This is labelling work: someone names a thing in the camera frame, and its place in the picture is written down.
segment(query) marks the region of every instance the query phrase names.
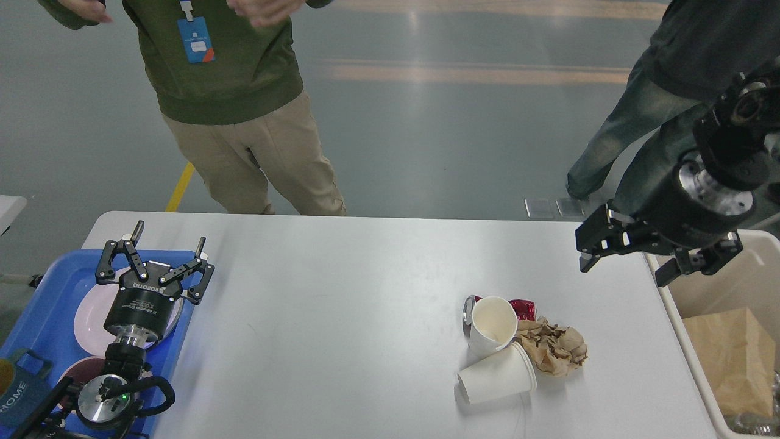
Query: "white plate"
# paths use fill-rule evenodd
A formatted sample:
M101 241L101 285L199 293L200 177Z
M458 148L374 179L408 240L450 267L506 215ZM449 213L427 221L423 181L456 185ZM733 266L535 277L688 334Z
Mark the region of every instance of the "white plate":
M129 269L123 268L117 271L117 278ZM105 349L116 339L113 334L103 328L103 323L108 316L108 311L111 310L117 292L119 292L118 284L95 285L87 292L76 310L76 316L73 318L73 333L76 335L79 346L92 355L104 357ZM165 336L176 325L183 302L183 299L175 302L171 317L168 319L168 326L165 328ZM144 349L149 349L152 345L154 343L146 343Z

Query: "khaki pants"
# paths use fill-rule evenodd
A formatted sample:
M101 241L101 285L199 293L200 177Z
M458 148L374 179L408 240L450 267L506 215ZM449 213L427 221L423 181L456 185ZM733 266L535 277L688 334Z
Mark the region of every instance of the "khaki pants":
M271 181L302 215L346 215L305 91L274 112L233 125L163 119L211 197L228 212L274 213Z

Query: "blue tray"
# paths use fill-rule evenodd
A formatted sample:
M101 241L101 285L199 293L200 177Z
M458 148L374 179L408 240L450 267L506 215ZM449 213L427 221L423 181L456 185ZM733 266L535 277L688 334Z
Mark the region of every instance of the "blue tray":
M0 348L0 357L8 358L17 348L31 348L54 363L47 378L49 386L54 387L68 367L90 356L76 341L73 319L81 300L95 285L94 273L101 253L102 250L76 250L61 256L51 264L30 303ZM144 261L154 260L174 267L194 257L193 252L180 251L138 251L138 254ZM121 255L116 257L115 270L127 266L124 257ZM185 279L183 286L190 287L199 279L200 274L196 273ZM151 371L154 375L171 380L192 312L193 305L184 301L175 329L160 344L147 351L147 362L152 365ZM30 359L28 355L25 355L25 360L29 364L25 362L20 364L30 370L34 371L40 365L40 363L36 364L37 360ZM156 389L143 392L141 398L145 401L145 407L160 405L163 401L162 393ZM151 435L156 418L157 416L150 416L138 419L131 431ZM113 430L95 431L86 428L76 413L68 416L66 429L100 439L108 438L113 433ZM11 429L0 426L0 438L7 439L11 433Z

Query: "shoe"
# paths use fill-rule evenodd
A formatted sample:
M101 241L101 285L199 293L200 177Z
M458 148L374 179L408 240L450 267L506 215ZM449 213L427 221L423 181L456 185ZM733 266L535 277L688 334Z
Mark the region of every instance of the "shoe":
M573 198L575 200L580 200L582 202L587 202L590 199L590 194L577 194L576 192L572 192L571 187L569 187L569 182L566 182L566 192L569 194L570 198Z

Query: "hand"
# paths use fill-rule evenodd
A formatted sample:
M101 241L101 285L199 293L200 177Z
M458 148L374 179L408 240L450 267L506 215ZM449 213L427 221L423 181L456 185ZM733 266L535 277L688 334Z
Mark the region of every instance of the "hand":
M65 6L71 12L85 20L97 21L98 23L110 23L114 21L105 13L105 5L98 0L57 0L60 5Z
M254 27L279 24L300 9L306 0L227 0L236 15L245 16Z

